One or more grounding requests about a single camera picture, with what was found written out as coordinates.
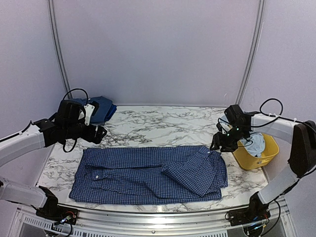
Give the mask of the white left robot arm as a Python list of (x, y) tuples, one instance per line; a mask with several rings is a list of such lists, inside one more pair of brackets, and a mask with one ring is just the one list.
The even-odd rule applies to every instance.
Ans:
[[(62, 100), (58, 111), (50, 118), (30, 122), (23, 130), (2, 138), (0, 141), (0, 164), (5, 165), (16, 158), (56, 143), (66, 144), (68, 139), (79, 138), (99, 144), (107, 131), (95, 126), (91, 118), (99, 109), (95, 101), (83, 105), (73, 100)], [(52, 220), (59, 219), (65, 211), (58, 198), (46, 187), (32, 187), (0, 179), (0, 198), (13, 203), (33, 206), (37, 215)]]

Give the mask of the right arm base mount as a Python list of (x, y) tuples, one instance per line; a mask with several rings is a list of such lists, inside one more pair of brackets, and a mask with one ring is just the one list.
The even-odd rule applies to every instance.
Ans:
[(270, 218), (270, 216), (269, 209), (264, 209), (256, 213), (248, 208), (241, 208), (228, 211), (225, 215), (225, 219), (230, 222), (231, 226), (238, 226), (266, 220)]

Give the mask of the folded dark blue t-shirt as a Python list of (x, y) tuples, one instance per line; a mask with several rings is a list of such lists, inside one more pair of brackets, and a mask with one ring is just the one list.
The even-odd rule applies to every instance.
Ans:
[(112, 100), (105, 98), (104, 96), (99, 97), (89, 97), (88, 103), (96, 101), (99, 103), (99, 109), (97, 110), (96, 114), (92, 116), (90, 123), (91, 124), (98, 124), (98, 125), (104, 125), (104, 118), (107, 114), (109, 108), (113, 104)]

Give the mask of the left aluminium wall post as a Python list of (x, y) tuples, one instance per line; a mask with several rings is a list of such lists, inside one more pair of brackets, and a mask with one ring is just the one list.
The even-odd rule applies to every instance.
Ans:
[(61, 43), (59, 39), (54, 1), (48, 0), (47, 5), (48, 5), (48, 16), (50, 20), (50, 27), (51, 27), (51, 32), (52, 32), (52, 39), (53, 39), (53, 45), (54, 45), (54, 49), (56, 53), (57, 63), (58, 63), (59, 71), (61, 74), (64, 89), (66, 92), (68, 92), (71, 90), (71, 87), (70, 87), (70, 82), (68, 79), (68, 75), (67, 75), (67, 71), (66, 71), (66, 67), (64, 63), (64, 58), (63, 58), (63, 53), (62, 53), (62, 48), (61, 48)]

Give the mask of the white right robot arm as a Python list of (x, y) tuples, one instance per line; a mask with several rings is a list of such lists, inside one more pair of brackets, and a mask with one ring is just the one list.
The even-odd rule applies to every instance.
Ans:
[[(218, 120), (218, 132), (213, 136), (211, 150), (234, 153), (243, 169), (269, 165), (280, 153), (278, 141), (291, 146), (287, 163), (267, 186), (250, 197), (249, 206), (243, 211), (249, 221), (255, 221), (269, 204), (280, 195), (293, 189), (305, 176), (316, 170), (316, 123), (284, 118), (281, 114), (244, 112), (239, 105), (231, 105)], [(265, 147), (261, 158), (241, 148), (241, 139), (250, 138), (251, 132), (261, 133)]]

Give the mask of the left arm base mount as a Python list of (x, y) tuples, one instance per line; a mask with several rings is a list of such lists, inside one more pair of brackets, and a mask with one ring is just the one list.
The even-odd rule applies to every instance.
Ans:
[(74, 208), (66, 208), (63, 206), (57, 206), (52, 211), (44, 210), (43, 208), (36, 209), (36, 215), (48, 220), (55, 221), (57, 224), (72, 224), (77, 222), (79, 211)]

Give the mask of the aluminium front rail frame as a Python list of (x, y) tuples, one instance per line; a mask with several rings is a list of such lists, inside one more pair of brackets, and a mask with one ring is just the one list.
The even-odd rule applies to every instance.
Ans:
[(298, 236), (285, 199), (271, 203), (269, 218), (252, 223), (230, 221), (229, 211), (246, 206), (190, 212), (123, 212), (77, 207), (72, 225), (54, 225), (53, 220), (36, 215), (19, 205), (10, 226), (9, 237), (296, 237)]

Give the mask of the blue plaid button shirt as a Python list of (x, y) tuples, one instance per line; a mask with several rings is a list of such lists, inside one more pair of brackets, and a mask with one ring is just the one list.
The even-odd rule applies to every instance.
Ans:
[(206, 146), (89, 148), (70, 199), (96, 204), (154, 205), (219, 200), (226, 164)]

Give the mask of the right aluminium wall post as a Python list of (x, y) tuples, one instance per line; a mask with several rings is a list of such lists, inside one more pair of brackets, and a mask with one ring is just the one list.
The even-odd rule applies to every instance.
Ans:
[(245, 95), (247, 84), (249, 83), (249, 80), (250, 80), (250, 74), (252, 71), (253, 62), (254, 62), (258, 47), (259, 47), (260, 37), (262, 34), (265, 6), (266, 6), (265, 0), (258, 1), (258, 8), (257, 8), (254, 32), (253, 32), (251, 45), (250, 45), (250, 51), (249, 51), (248, 58), (246, 61), (246, 66), (245, 66), (245, 70), (244, 70), (243, 77), (241, 80), (241, 84), (237, 93), (237, 98), (235, 100), (235, 103), (238, 105), (240, 105), (242, 102), (242, 99)]

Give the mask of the light blue crumpled garment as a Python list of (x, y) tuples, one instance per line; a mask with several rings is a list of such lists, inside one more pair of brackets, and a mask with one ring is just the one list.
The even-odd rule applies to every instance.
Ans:
[[(219, 118), (218, 122), (224, 122), (228, 124), (226, 116), (222, 116), (221, 118)], [(264, 151), (266, 147), (263, 134), (255, 131), (242, 130), (242, 132), (243, 137), (237, 142), (238, 148), (245, 148), (251, 156), (260, 158), (262, 156), (261, 153)]]

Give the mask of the aluminium wall post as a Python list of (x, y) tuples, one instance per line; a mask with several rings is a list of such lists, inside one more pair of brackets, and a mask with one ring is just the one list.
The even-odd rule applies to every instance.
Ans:
[(251, 45), (250, 45), (250, 51), (249, 51), (248, 58), (246, 61), (246, 66), (245, 66), (245, 70), (244, 70), (243, 77), (241, 80), (241, 84), (237, 93), (237, 98), (235, 100), (235, 103), (238, 105), (240, 105), (242, 102), (242, 99), (245, 95), (247, 84), (249, 83), (249, 80), (250, 80), (250, 74), (252, 71), (253, 62), (254, 62), (258, 47), (259, 47), (260, 37), (262, 34), (265, 6), (266, 6), (265, 0), (258, 1), (258, 8), (257, 8), (254, 32), (253, 32)]
[(53, 39), (53, 45), (54, 45), (54, 49), (56, 53), (57, 63), (58, 63), (59, 71), (61, 74), (64, 89), (66, 92), (68, 92), (71, 90), (71, 87), (70, 87), (70, 82), (68, 79), (68, 75), (67, 75), (67, 71), (66, 71), (66, 67), (64, 63), (64, 58), (63, 58), (63, 53), (62, 53), (62, 48), (61, 48), (61, 43), (59, 39), (54, 1), (48, 0), (47, 5), (48, 5), (48, 16), (50, 20), (50, 27), (51, 27), (51, 32), (52, 32), (52, 39)]

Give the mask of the yellow plastic laundry basket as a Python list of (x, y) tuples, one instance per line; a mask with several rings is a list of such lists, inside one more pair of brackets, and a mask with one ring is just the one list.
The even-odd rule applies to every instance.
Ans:
[(249, 138), (242, 138), (237, 145), (233, 155), (245, 170), (265, 166), (279, 153), (279, 146), (274, 138), (259, 132), (251, 132)]

